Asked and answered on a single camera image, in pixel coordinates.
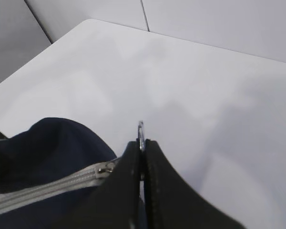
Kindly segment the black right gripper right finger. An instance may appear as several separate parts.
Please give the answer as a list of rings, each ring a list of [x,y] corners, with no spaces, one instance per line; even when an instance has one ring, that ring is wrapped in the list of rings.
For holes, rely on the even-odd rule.
[[[146,140],[144,194],[150,229],[242,229],[184,181],[159,144]]]

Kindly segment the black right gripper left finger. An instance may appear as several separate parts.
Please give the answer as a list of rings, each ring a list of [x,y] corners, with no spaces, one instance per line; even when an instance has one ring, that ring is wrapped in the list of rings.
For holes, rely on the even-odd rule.
[[[131,141],[105,181],[52,228],[140,229],[139,160],[138,142]]]

